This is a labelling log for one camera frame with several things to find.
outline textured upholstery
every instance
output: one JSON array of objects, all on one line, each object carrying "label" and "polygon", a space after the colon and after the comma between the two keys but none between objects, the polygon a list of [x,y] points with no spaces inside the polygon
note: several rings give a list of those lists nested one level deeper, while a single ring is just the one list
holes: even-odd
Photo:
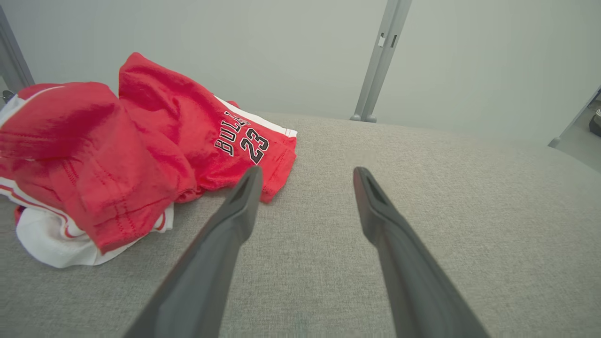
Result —
[{"label": "textured upholstery", "polygon": [[[352,169],[370,169],[493,336],[601,336],[601,174],[548,147],[424,129],[259,113],[296,129],[286,186],[259,207],[221,335],[380,335],[394,324]],[[29,257],[0,200],[5,336],[119,336],[226,191],[176,206],[96,267]]]}]

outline white fabric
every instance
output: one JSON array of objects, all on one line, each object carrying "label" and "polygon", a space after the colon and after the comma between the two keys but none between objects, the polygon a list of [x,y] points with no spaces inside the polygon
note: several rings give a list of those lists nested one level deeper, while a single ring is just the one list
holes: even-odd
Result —
[{"label": "white fabric", "polygon": [[[25,194],[15,181],[0,177],[0,194],[26,207],[17,223],[17,237],[34,258],[54,266],[99,265],[115,258],[135,242],[102,255],[90,237],[64,212]],[[173,229],[171,203],[156,220],[153,230],[164,233]]]},{"label": "white fabric", "polygon": [[215,96],[215,97],[219,101],[221,101],[221,103],[223,103],[225,105],[225,107],[227,109],[229,109],[231,112],[235,112],[236,114],[244,117],[247,120],[253,121],[254,123],[258,123],[266,128],[269,128],[275,132],[279,132],[280,134],[286,135],[288,137],[296,137],[297,132],[292,129],[287,129],[287,128],[278,126],[275,123],[271,123],[271,122],[265,120],[263,117],[246,112],[246,111],[228,103],[227,101],[223,101],[222,99],[218,98],[217,96]]}]

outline number 23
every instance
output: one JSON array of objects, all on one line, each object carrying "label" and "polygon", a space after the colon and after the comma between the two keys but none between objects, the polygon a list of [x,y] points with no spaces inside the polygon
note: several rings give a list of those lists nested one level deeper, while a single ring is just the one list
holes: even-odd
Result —
[{"label": "number 23", "polygon": [[[240,147],[242,147],[243,150],[248,151],[248,155],[250,155],[254,164],[259,164],[263,158],[263,155],[265,155],[264,151],[269,148],[269,141],[257,134],[253,128],[248,128],[246,131],[246,136],[248,138],[244,137],[240,141]],[[251,140],[257,140],[259,143],[259,147],[257,149],[255,149]]]}]

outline red fabric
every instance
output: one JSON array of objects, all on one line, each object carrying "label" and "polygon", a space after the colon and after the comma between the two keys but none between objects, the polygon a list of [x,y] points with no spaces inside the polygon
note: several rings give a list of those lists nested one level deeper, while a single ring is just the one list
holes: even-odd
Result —
[{"label": "red fabric", "polygon": [[[18,97],[30,100],[0,128],[0,177],[69,214],[102,253],[146,235],[172,201],[234,186],[255,165],[252,150],[263,153],[261,200],[270,202],[296,157],[296,138],[243,121],[137,53],[120,69],[119,98],[95,82],[35,85]],[[229,150],[218,142],[228,125],[231,153],[218,147]]]}]

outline bulls jersey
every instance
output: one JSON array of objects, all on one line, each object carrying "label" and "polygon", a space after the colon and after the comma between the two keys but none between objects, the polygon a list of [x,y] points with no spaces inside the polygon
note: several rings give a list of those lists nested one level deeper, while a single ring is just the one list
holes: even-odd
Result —
[{"label": "bulls jersey", "polygon": [[96,82],[18,92],[0,112],[0,192],[27,207],[24,236],[52,237],[32,244],[17,225],[36,258],[47,252],[28,245],[56,251],[78,242],[107,256],[170,228],[173,202],[232,187],[253,165],[263,169],[261,200],[270,202],[295,146],[296,131],[134,53],[120,69],[118,97]]}]

